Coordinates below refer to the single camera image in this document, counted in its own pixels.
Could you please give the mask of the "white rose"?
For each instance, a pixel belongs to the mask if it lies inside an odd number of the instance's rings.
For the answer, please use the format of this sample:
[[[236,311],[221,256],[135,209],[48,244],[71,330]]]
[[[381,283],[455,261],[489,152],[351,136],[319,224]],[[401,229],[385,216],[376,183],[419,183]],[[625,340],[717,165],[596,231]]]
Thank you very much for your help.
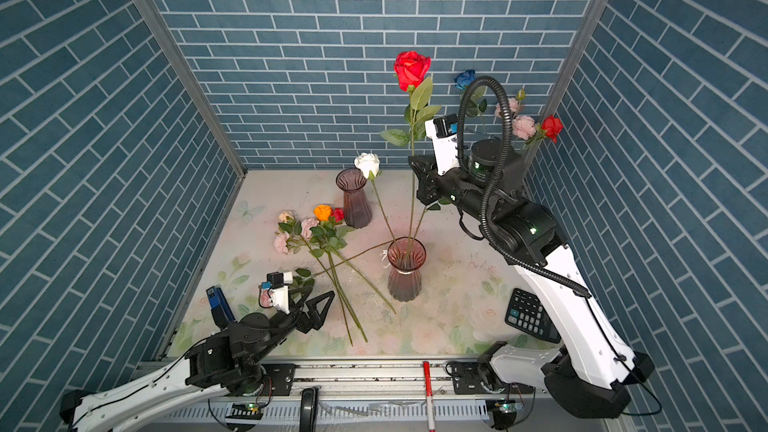
[[[414,239],[416,239],[418,237],[418,234],[419,234],[419,231],[421,229],[423,220],[424,220],[424,218],[425,218],[425,216],[426,216],[426,214],[428,212],[440,211],[443,206],[447,206],[447,205],[451,205],[451,204],[452,204],[452,202],[449,199],[441,198],[441,199],[438,199],[437,201],[435,201],[435,202],[433,202],[431,204],[425,205],[423,210],[422,210],[422,212],[421,212],[421,214],[420,214],[419,221],[417,223],[416,229],[413,232],[413,234],[411,235],[411,237],[414,238]]]
[[[365,179],[372,184],[372,188],[373,188],[380,212],[385,221],[387,229],[390,233],[391,239],[395,240],[396,237],[395,237],[394,231],[392,230],[392,227],[390,225],[388,215],[385,211],[381,196],[378,191],[378,187],[376,185],[376,179],[380,173],[380,160],[378,156],[374,153],[361,153],[359,156],[355,158],[354,165],[365,177]]]

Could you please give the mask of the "pink glass vase with ribbon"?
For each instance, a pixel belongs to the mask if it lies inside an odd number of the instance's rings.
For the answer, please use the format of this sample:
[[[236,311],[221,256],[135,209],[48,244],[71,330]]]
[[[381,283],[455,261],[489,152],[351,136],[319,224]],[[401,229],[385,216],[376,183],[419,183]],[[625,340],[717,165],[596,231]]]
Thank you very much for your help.
[[[427,259],[424,245],[415,238],[400,237],[387,249],[387,260],[391,267],[388,290],[397,301],[414,300],[422,290],[420,269]]]

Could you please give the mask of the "blue rose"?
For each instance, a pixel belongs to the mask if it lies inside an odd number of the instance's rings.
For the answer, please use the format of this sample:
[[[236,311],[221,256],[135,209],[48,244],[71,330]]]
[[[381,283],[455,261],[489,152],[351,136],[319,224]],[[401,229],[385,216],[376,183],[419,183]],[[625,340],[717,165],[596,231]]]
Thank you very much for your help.
[[[455,86],[461,91],[461,99],[467,96],[466,90],[475,79],[476,72],[474,70],[466,70],[455,77]],[[487,88],[485,86],[475,89],[469,95],[466,110],[467,116],[480,118],[483,129],[486,129],[483,115],[488,106],[487,99],[485,98],[486,91]]]

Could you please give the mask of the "pink carnation spray stem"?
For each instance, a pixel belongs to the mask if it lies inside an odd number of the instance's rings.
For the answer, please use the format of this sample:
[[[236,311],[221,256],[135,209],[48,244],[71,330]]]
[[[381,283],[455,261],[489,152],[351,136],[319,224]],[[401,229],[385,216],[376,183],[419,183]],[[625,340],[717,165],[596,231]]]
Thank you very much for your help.
[[[525,97],[525,89],[521,88],[514,96],[509,97],[508,102],[513,115],[513,134],[518,139],[524,140],[526,144],[530,144],[538,133],[538,125],[531,116],[521,115]]]

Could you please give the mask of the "red rose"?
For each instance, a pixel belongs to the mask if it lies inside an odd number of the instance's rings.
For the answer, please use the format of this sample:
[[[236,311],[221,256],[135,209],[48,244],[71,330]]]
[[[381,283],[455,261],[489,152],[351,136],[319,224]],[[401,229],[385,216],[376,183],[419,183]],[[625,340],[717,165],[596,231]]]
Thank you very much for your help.
[[[526,145],[532,147],[542,141],[551,141],[556,143],[558,135],[563,130],[564,126],[562,121],[550,115],[546,117],[541,123],[535,124],[534,134],[526,141]]]
[[[426,138],[426,122],[433,119],[441,106],[432,103],[433,79],[428,75],[431,58],[415,51],[397,55],[394,73],[401,91],[408,94],[403,118],[406,129],[386,129],[380,136],[396,147],[407,147],[410,154],[416,152],[416,143]]]

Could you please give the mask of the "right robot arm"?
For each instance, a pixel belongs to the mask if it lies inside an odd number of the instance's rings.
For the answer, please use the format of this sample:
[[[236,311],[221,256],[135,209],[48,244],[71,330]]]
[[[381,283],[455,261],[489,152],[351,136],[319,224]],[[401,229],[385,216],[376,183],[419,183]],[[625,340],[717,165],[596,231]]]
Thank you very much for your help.
[[[552,213],[523,197],[522,159],[503,165],[417,155],[409,165],[425,205],[440,199],[480,223],[480,236],[525,280],[513,293],[505,320],[553,350],[535,354],[495,343],[479,358],[485,382],[494,389],[521,383],[546,390],[569,414],[614,419],[625,414],[629,386],[643,385],[655,370],[652,359],[633,350],[615,331],[586,286],[566,236]]]

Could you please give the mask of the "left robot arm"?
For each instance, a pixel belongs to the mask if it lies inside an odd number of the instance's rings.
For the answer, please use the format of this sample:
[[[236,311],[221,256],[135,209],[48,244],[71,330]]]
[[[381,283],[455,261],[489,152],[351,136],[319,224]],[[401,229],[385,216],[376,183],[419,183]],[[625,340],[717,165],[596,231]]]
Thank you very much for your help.
[[[108,391],[73,390],[59,415],[69,431],[136,431],[197,402],[263,388],[261,362],[289,334],[320,329],[335,298],[310,286],[288,293],[289,313],[251,313],[193,344],[171,364]]]

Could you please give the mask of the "dark purple glass vase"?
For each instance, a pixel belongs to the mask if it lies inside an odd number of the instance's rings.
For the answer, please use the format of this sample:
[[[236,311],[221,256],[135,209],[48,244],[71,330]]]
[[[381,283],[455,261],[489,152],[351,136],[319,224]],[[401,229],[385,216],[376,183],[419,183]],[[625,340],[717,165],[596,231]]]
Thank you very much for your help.
[[[357,168],[344,169],[336,177],[336,185],[343,192],[344,220],[355,229],[366,227],[372,220],[366,184],[367,179]]]

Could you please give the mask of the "pale pink bud spray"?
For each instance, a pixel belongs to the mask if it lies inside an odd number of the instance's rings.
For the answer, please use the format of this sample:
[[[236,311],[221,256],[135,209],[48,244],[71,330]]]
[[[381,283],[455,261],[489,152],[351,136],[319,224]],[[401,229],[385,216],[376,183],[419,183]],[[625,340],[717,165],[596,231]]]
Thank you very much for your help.
[[[312,227],[319,222],[315,217],[310,217],[304,222],[297,221],[293,212],[284,210],[278,215],[278,230],[275,232],[273,241],[274,249],[283,255],[297,254],[302,246],[305,246],[304,240],[309,241],[310,230],[306,233],[296,234],[299,226],[307,225]]]

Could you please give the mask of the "blue black handheld device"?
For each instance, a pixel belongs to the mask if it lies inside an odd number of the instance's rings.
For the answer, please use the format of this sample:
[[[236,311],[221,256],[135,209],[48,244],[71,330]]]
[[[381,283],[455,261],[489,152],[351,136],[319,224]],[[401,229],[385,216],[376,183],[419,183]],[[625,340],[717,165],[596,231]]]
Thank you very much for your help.
[[[208,288],[206,290],[206,297],[213,321],[220,330],[227,329],[230,323],[236,321],[224,292],[219,286],[215,285]]]

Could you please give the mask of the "red carnation stem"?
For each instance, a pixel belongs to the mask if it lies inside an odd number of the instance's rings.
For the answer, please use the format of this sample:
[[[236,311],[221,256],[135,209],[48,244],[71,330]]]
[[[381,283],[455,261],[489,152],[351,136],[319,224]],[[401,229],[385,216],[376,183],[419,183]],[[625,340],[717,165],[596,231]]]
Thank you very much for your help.
[[[336,238],[338,244],[333,245],[333,249],[336,256],[342,260],[341,264],[349,266],[378,295],[378,297],[383,300],[383,303],[386,305],[386,307],[395,313],[395,309],[391,302],[384,297],[381,290],[353,262],[353,259],[357,258],[358,256],[362,256],[369,251],[372,251],[375,249],[375,247],[365,249],[363,252],[357,255],[353,255],[352,257],[345,256],[342,253],[342,250],[347,246],[345,236],[352,230],[352,227],[344,223],[343,210],[341,208],[332,208],[328,221],[329,224],[333,225],[334,227],[334,237]]]

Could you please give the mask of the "orange rose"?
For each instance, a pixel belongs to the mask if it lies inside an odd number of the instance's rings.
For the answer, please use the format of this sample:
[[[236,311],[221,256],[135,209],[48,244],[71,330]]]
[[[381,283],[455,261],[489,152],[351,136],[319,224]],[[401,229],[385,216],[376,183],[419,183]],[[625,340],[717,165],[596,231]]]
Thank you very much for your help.
[[[314,209],[313,211],[314,217],[317,219],[319,224],[314,225],[312,227],[305,226],[306,230],[310,230],[310,233],[311,233],[310,239],[314,239],[315,241],[320,242],[322,239],[328,240],[330,238],[335,238],[334,227],[333,225],[330,225],[328,221],[331,215],[331,209],[332,207],[329,205],[319,205]],[[357,313],[352,307],[352,304],[348,298],[348,295],[344,290],[342,281],[337,271],[337,265],[340,264],[342,260],[338,258],[336,255],[331,256],[330,254],[324,255],[322,257],[325,257],[328,262],[327,274],[329,275],[331,284],[335,289],[336,294],[339,297],[340,307],[342,310],[342,317],[345,323],[349,344],[350,345],[354,344],[351,325],[356,326],[358,330],[361,332],[363,338],[367,339],[365,332],[362,328],[362,325],[360,323],[360,320],[357,316]]]

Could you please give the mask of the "red white marker pen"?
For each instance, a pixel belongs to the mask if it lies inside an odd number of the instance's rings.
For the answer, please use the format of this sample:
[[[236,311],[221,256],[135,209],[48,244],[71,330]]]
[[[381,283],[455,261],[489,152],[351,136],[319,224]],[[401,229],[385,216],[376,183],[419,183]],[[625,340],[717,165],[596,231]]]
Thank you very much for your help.
[[[433,389],[431,383],[431,369],[428,361],[422,362],[424,384],[425,384],[425,396],[426,396],[426,417],[428,430],[430,432],[436,431],[436,420],[433,400]]]

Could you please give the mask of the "black calculator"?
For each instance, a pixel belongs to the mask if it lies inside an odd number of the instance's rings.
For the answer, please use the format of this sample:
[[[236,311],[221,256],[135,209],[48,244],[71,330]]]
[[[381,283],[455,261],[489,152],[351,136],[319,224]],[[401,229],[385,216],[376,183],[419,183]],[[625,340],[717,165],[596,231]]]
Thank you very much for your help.
[[[505,323],[544,342],[556,344],[561,341],[561,335],[539,298],[520,288],[515,288],[511,294]]]

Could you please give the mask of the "aluminium mounting rail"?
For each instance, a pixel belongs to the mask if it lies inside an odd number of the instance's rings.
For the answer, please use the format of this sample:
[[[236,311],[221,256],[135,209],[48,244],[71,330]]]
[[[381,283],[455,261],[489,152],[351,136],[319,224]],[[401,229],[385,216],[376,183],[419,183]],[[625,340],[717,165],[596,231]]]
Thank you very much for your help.
[[[477,361],[470,358],[432,359],[430,376],[435,396],[495,397],[506,393],[525,399],[551,396],[545,388],[535,387],[530,380],[497,389],[484,386],[477,369]],[[425,375],[420,359],[278,358],[264,361],[260,370],[271,377],[273,395],[278,398],[296,398],[309,387],[318,387],[320,394],[328,399],[392,397],[416,400],[425,395]]]

